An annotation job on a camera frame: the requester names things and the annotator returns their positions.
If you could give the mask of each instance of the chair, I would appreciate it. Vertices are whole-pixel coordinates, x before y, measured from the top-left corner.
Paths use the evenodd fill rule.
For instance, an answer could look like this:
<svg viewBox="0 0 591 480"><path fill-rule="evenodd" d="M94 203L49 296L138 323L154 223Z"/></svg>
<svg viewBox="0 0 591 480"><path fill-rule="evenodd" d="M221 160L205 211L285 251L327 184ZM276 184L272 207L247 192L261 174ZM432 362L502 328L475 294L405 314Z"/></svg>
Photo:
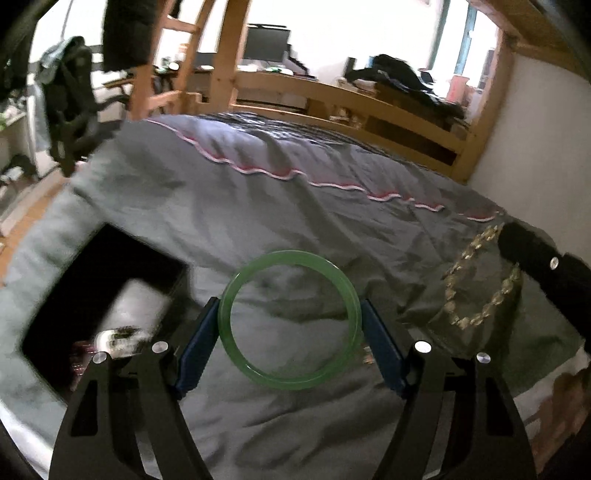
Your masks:
<svg viewBox="0 0 591 480"><path fill-rule="evenodd" d="M126 105L129 97L117 95L97 103L90 81L92 51L82 37L72 38L58 51L61 58L53 53L53 64L40 62L35 79L45 97L49 153L69 177L78 161L112 138L121 126L121 120L99 122L98 112L115 102Z"/></svg>

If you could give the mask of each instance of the gray comforter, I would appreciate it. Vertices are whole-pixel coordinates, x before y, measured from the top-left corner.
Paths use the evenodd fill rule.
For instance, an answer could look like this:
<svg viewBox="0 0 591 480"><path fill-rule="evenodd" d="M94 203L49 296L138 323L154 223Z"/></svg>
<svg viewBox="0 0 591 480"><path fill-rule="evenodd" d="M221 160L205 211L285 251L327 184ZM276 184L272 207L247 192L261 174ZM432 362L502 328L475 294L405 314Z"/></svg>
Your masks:
<svg viewBox="0 0 591 480"><path fill-rule="evenodd" d="M319 254L385 321L403 322L454 355L489 352L517 395L581 343L537 285L525 278L493 319L466 331L441 310L443 273L486 225L507 220L465 186L318 129L249 115L127 123L72 178L14 257L0 290L0 400L53 443L65 407L18 345L60 273L104 222L187 262L201 303L261 254ZM479 311L510 268L496 247L484 249L458 283L460 314ZM299 374L341 347L343 311L337 292L314 272L274 267L239 294L233 329L256 364ZM218 344L182 402L214 477L370 478L403 402L362 357L360 349L344 373L315 389L274 391L244 377Z"/></svg>

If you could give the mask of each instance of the pink trim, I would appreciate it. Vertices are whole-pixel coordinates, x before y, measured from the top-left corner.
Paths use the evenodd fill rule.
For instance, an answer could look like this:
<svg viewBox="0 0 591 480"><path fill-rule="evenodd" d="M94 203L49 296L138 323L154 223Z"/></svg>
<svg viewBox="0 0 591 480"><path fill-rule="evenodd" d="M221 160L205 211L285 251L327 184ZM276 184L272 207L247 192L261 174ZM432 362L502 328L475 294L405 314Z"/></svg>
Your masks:
<svg viewBox="0 0 591 480"><path fill-rule="evenodd" d="M413 203L416 208L424 208L424 209L430 210L432 212L440 212L441 210L443 210L445 208L443 205L440 205L440 204L427 205L425 203L417 203L417 201L413 197L409 197L407 199L402 198L402 195L400 195L398 192L386 192L386 193L382 193L382 194L373 194L373 193L367 191L361 185L357 185L354 183L339 184L339 183L316 182L316 181L313 181L312 179L310 179L310 177L308 176L308 174L306 172L298 170L296 168L291 168L291 169L289 169L287 171L283 171L283 172L273 173L271 171L268 171L268 170L265 170L265 169L259 168L259 167L247 167L247 166L237 165L234 161L232 161L228 158L217 157L217 156L211 154L210 152L205 150L196 139L194 139L192 137L187 137L186 135L183 135L182 132L180 132L179 130L177 130L174 127L163 124L161 122L157 122L156 120L146 119L145 121L150 122L151 124L159 125L161 127L169 129L171 132L174 132L181 140L184 140L185 142L188 142L191 145L193 145L197 149L197 151L201 155L203 155L206 159L208 159L214 163L222 163L222 164L230 165L234 170L236 170L237 172L240 172L244 175L251 175L254 173L262 173L272 179L283 180L283 181L292 180L297 175L300 175L300 176L304 177L306 182L308 182L308 184L312 185L313 187L332 187L332 188L340 189L340 190L357 190L359 192L363 192L369 200L373 200L374 202L388 202L394 198L399 198L405 202ZM476 217L470 217L470 216L464 215L463 213L460 213L460 215L465 216L468 220L473 220L475 222L489 222L491 220L494 220L495 216L496 216L496 215L493 215L493 216L487 217L487 218L476 218Z"/></svg>

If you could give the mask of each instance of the wooden bed frame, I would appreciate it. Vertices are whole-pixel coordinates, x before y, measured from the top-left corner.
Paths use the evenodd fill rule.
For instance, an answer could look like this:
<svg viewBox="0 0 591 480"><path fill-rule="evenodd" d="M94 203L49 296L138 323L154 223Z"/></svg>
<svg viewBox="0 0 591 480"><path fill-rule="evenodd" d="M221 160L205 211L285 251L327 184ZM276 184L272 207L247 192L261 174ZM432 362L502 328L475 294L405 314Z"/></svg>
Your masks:
<svg viewBox="0 0 591 480"><path fill-rule="evenodd" d="M455 134L440 128L413 113L409 113L395 105L391 105L370 96L335 86L325 85L311 80L301 79L284 74L266 72L240 72L237 69L238 61L242 58L245 46L247 23L246 18L251 0L228 0L226 12L220 32L217 55L214 60L214 70L211 76L209 101L202 102L198 93L187 91L188 79L192 74L193 60L196 55L202 37L204 26L207 23L215 0L203 0L202 8L194 24L181 22L168 16L174 6L174 0L159 0L158 21L154 29L152 39L152 57L160 43L163 29L184 31L191 33L191 39L187 48L186 58L174 84L174 90L160 95L153 95L151 87L152 65L145 65L137 69L134 89L131 97L130 118L134 120L146 118L151 111L167 107L174 113L187 113L196 115L199 113L217 112L254 112L269 118L281 119L307 125L316 125L349 135L360 141L377 145L392 153L399 154L408 160L424 165L441 174L449 176L456 181L466 183L474 171L476 164L485 150L488 138L498 116L498 112L505 98L505 92L513 70L514 52L528 54L529 56L551 61L560 59L565 62L568 55L558 50L555 44L550 47L540 46L529 42L532 39L513 25L507 15L491 4L509 3L515 10L516 5L526 4L527 0L469 0L477 8L486 13L499 27L499 41L491 66L491 75L483 92L483 98L479 105L476 118L467 132L465 140ZM516 10L517 15L524 12ZM531 15L537 12L528 11ZM540 34L540 18L537 28L533 30L536 38L546 38ZM555 43L556 35L551 38ZM572 71L576 69L576 62L569 64ZM320 104L338 106L353 112L364 118L388 122L408 131L413 137L420 136L425 142L435 144L447 150L451 155L451 162L444 163L414 148L402 145L386 139L363 128L352 127L342 123L331 121L324 116L302 115L273 108L259 106L238 105L236 103L238 90L240 89L269 90L277 93L291 93L308 100L316 100Z"/></svg>

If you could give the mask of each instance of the wooden bunk bed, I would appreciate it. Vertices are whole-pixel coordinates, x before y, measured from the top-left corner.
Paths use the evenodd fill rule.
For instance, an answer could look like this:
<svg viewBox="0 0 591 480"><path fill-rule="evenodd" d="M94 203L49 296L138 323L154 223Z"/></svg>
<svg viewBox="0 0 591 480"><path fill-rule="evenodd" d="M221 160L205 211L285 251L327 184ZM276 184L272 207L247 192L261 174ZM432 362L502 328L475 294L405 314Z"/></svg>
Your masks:
<svg viewBox="0 0 591 480"><path fill-rule="evenodd" d="M167 107L173 113L218 113L247 111L274 119L315 125L377 145L408 160L424 165L452 179L466 183L485 150L486 143L504 101L514 64L514 53L533 57L583 74L578 62L569 53L560 34L546 20L540 10L528 0L469 0L499 27L498 46L491 65L491 74L485 86L482 101L475 119L464 138L446 131L440 126L414 115L397 105L391 105L370 96L343 88L325 85L311 80L265 72L240 72L238 61L242 58L246 39L246 18L250 0L228 0L220 32L214 70L211 75L208 102L202 102L200 94L187 91L192 73L194 56L199 48L204 26L215 0L204 0L194 24L170 18L168 14L174 0L160 0L158 21L152 39L152 56L160 42L163 29L191 33L186 59L181 65L174 90L153 95L151 88L152 65L139 67L134 81L130 118L146 118L151 111ZM393 141L363 127L332 121L327 115L303 115L275 108L237 104L241 89L268 90L291 93L330 107L338 106L359 115L388 122L402 132ZM444 149L446 160L433 158L425 149L417 148L417 142L404 144L408 136L423 139L426 144Z"/></svg>

